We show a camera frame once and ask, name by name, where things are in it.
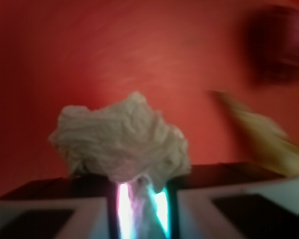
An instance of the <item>orange wall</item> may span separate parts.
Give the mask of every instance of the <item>orange wall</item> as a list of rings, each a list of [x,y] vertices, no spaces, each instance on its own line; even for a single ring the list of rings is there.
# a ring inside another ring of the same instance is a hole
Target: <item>orange wall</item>
[[[299,83],[252,87],[237,26],[260,1],[0,0],[0,195],[66,176],[47,142],[66,105],[140,91],[189,140],[193,164],[242,160],[210,89],[273,118],[299,144]]]

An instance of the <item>glowing light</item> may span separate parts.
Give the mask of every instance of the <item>glowing light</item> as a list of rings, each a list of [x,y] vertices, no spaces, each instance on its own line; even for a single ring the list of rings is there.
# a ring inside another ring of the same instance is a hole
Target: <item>glowing light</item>
[[[164,188],[163,191],[155,194],[153,197],[157,205],[156,215],[165,232],[166,238],[169,238],[167,190]]]
[[[153,194],[156,202],[156,215],[163,228],[166,238],[170,238],[168,224],[168,200],[167,191],[163,189],[158,194]],[[129,188],[127,184],[120,184],[118,188],[118,217],[120,225],[121,239],[133,239],[135,237],[133,229],[133,212],[129,198]]]
[[[121,239],[132,239],[134,236],[133,212],[127,184],[120,184],[118,188],[118,216]]]

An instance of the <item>black panel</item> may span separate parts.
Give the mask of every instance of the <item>black panel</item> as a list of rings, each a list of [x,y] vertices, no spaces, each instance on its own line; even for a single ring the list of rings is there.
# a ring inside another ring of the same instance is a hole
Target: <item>black panel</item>
[[[213,203],[249,239],[294,238],[297,217],[261,195],[237,195]]]
[[[0,239],[53,239],[73,210],[31,210],[0,230]]]

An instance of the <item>crumpled paper towel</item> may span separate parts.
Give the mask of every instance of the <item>crumpled paper towel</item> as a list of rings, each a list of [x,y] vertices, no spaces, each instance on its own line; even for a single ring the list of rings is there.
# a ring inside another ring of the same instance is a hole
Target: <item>crumpled paper towel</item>
[[[150,205],[146,196],[149,190],[158,193],[167,180],[191,170],[188,143],[182,132],[166,124],[138,92],[100,110],[63,108],[58,128],[49,140],[65,160],[70,175],[93,173],[106,175],[116,183],[128,182],[132,204],[143,200],[142,207]],[[135,216],[142,217],[144,225],[136,228],[137,237],[153,236],[154,227],[146,225],[149,219],[155,221],[152,208],[143,216]]]
[[[299,147],[271,118],[252,112],[222,91],[214,91],[243,130],[251,156],[264,168],[287,177],[299,176]]]

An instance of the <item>yellow object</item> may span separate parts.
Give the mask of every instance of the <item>yellow object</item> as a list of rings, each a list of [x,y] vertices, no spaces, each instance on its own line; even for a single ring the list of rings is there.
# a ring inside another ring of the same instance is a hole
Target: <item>yellow object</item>
[[[227,93],[216,94],[248,138],[251,156],[257,163],[288,177],[299,176],[299,147],[289,142],[288,135],[274,121],[253,113]]]

